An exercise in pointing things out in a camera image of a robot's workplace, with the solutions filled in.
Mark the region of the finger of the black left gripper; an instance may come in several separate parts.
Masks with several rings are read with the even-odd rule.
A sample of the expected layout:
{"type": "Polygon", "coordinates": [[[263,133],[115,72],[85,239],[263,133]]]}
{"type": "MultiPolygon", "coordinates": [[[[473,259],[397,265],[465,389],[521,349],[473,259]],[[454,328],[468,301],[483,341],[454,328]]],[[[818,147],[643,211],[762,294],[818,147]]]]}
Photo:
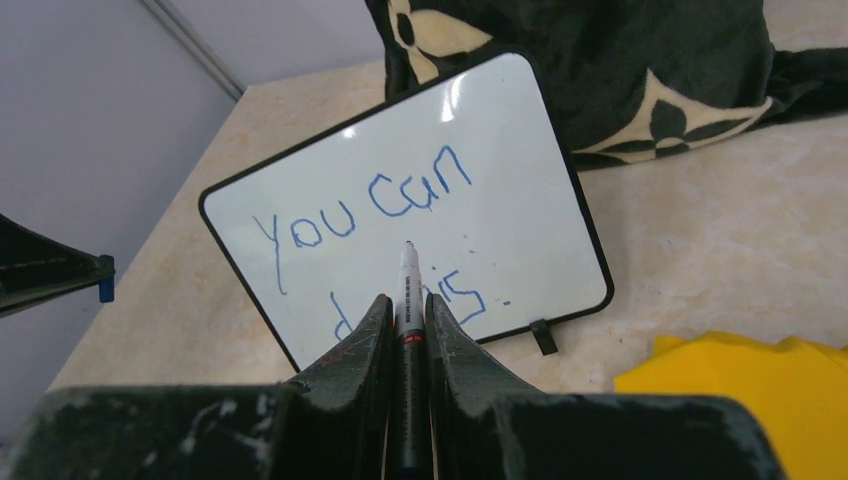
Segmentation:
{"type": "Polygon", "coordinates": [[[10,316],[89,287],[98,288],[104,277],[99,256],[2,216],[1,315],[10,316]]]}

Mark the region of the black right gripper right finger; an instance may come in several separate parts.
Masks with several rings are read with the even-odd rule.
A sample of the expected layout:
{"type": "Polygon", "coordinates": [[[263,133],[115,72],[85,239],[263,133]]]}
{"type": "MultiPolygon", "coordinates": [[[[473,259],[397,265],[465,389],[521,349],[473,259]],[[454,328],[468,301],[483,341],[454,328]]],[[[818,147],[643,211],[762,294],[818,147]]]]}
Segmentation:
{"type": "Polygon", "coordinates": [[[781,479],[760,423],[712,395],[545,393],[425,302],[442,479],[781,479]]]}

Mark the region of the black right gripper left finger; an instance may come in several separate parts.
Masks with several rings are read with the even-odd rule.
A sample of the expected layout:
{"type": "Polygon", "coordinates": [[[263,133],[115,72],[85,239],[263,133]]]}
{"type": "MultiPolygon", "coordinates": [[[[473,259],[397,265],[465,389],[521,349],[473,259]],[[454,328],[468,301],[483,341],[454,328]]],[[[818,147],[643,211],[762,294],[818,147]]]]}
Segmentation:
{"type": "Polygon", "coordinates": [[[378,479],[391,300],[291,379],[265,385],[68,387],[9,448],[10,479],[378,479]]]}

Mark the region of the blue marker cap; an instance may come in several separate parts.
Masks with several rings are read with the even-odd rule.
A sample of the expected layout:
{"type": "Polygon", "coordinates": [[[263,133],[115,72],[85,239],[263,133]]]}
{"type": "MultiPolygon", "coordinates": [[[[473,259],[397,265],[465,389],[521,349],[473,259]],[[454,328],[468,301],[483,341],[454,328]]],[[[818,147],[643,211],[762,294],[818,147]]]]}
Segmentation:
{"type": "Polygon", "coordinates": [[[111,255],[100,255],[98,261],[104,271],[104,277],[98,282],[99,301],[111,303],[115,300],[115,260],[111,255]]]}

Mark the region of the white marker pen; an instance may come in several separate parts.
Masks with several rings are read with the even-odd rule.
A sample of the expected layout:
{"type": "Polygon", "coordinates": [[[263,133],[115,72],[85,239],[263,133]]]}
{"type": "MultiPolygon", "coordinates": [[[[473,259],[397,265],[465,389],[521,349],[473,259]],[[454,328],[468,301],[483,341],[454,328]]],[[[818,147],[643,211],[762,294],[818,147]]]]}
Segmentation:
{"type": "Polygon", "coordinates": [[[401,251],[393,308],[393,381],[385,477],[431,479],[433,454],[422,279],[418,252],[410,241],[401,251]]]}

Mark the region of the small black-framed whiteboard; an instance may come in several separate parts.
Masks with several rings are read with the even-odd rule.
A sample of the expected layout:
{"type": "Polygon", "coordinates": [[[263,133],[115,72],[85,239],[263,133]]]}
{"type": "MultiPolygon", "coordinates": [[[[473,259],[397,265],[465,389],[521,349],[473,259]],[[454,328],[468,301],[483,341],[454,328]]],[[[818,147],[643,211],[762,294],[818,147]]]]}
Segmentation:
{"type": "Polygon", "coordinates": [[[199,213],[292,367],[395,295],[402,247],[478,342],[598,312],[614,283],[529,54],[497,49],[238,174],[199,213]]]}

